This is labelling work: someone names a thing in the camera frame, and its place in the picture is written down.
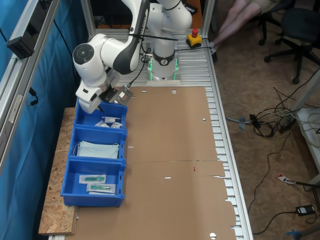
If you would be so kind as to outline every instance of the blue plastic tray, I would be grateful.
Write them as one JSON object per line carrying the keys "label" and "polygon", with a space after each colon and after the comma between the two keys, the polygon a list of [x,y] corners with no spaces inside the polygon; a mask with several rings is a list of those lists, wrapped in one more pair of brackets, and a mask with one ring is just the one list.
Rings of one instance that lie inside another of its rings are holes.
{"label": "blue plastic tray", "polygon": [[93,113],[89,114],[85,112],[79,102],[76,105],[76,112],[74,117],[74,124],[76,126],[84,126],[84,127],[95,127],[95,128],[103,128],[101,126],[95,126],[98,122],[102,120],[102,117],[113,117],[113,118],[120,118],[119,122],[122,124],[120,128],[113,128],[116,130],[122,130],[124,131],[126,129],[125,123],[126,123],[126,114],[128,111],[127,106],[122,106],[121,104],[115,104],[115,103],[107,103],[102,102],[99,105],[103,112],[99,110],[94,110]]}
{"label": "blue plastic tray", "polygon": [[[123,193],[124,162],[86,160],[69,157],[67,159],[61,196],[67,206],[120,207],[125,199]],[[79,175],[106,174],[107,184],[116,184],[115,195],[96,195],[87,192],[87,184],[79,183]]]}
{"label": "blue plastic tray", "polygon": [[70,147],[68,157],[82,158],[87,160],[94,160],[95,157],[83,157],[74,156],[77,154],[77,144],[85,141],[92,144],[113,145],[119,144],[119,151],[117,159],[113,158],[101,158],[106,161],[120,161],[125,162],[125,140],[127,138],[126,131],[115,131],[106,127],[83,127],[73,126],[72,136],[70,141]]}

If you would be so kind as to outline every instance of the red object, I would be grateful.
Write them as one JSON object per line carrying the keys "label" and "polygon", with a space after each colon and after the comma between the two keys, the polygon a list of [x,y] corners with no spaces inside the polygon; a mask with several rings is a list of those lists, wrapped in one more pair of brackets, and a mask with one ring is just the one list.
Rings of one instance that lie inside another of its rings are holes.
{"label": "red object", "polygon": [[192,30],[192,37],[193,37],[193,38],[196,38],[197,36],[198,36],[198,29],[194,28],[194,29]]}

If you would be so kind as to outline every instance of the robotic arm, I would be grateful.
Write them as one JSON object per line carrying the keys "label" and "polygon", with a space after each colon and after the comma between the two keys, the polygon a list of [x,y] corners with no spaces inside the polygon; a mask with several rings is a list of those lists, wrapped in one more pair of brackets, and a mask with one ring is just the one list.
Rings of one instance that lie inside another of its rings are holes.
{"label": "robotic arm", "polygon": [[[129,33],[143,35],[149,16],[149,0],[122,0],[132,13]],[[132,73],[138,66],[142,40],[129,36],[126,43],[97,34],[89,43],[80,44],[73,51],[75,69],[82,77],[76,96],[82,109],[91,114],[102,102],[118,101],[125,104],[132,93],[126,87],[117,92],[111,82],[119,74]]]}
{"label": "robotic arm", "polygon": [[162,38],[154,41],[151,61],[154,63],[152,74],[163,79],[173,76],[176,71],[175,43],[163,38],[173,38],[172,33],[185,33],[192,23],[191,14],[181,0],[158,0],[160,4],[150,4],[149,0],[122,2],[132,13],[127,42],[97,34],[89,43],[80,44],[73,51],[73,63],[82,78],[75,94],[81,108],[89,114],[102,101],[125,105],[133,95],[125,86],[119,91],[111,86],[118,82],[119,73],[132,73],[138,66],[142,39],[132,34],[143,35],[148,21],[153,36]]}

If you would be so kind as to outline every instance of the brown cardboard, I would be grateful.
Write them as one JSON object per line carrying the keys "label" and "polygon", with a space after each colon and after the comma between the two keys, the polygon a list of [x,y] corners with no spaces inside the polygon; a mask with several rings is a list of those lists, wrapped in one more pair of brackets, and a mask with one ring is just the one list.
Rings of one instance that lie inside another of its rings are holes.
{"label": "brown cardboard", "polygon": [[[196,163],[195,172],[201,168],[198,164],[202,162]],[[172,171],[179,166],[182,173]],[[81,207],[75,235],[65,238],[210,240],[210,233],[215,233],[217,240],[235,240],[231,226],[236,217],[232,204],[225,201],[224,180],[200,170],[190,177],[189,166],[190,162],[128,163],[121,207]],[[166,173],[174,177],[166,179]]]}
{"label": "brown cardboard", "polygon": [[134,97],[126,115],[128,162],[217,160],[204,87],[130,89]]}

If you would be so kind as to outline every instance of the black office chair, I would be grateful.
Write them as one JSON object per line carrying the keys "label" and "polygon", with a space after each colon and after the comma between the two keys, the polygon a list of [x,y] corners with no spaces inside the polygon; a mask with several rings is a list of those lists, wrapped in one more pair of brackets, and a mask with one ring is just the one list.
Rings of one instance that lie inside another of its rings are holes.
{"label": "black office chair", "polygon": [[273,18],[272,13],[278,12],[280,10],[288,10],[295,6],[296,0],[282,0],[276,6],[274,6],[271,10],[265,12],[261,16],[258,16],[258,26],[262,26],[263,39],[259,41],[259,45],[263,46],[267,40],[267,22],[272,23],[281,27],[281,23]]}
{"label": "black office chair", "polygon": [[275,41],[275,44],[280,45],[283,42],[292,49],[270,54],[264,57],[264,62],[270,62],[270,59],[273,57],[294,54],[294,60],[297,60],[297,70],[292,82],[298,84],[303,57],[310,59],[320,66],[320,59],[311,52],[313,48],[320,49],[320,13],[303,8],[292,8],[283,15],[281,26],[284,35],[310,44],[298,45],[281,37]]}

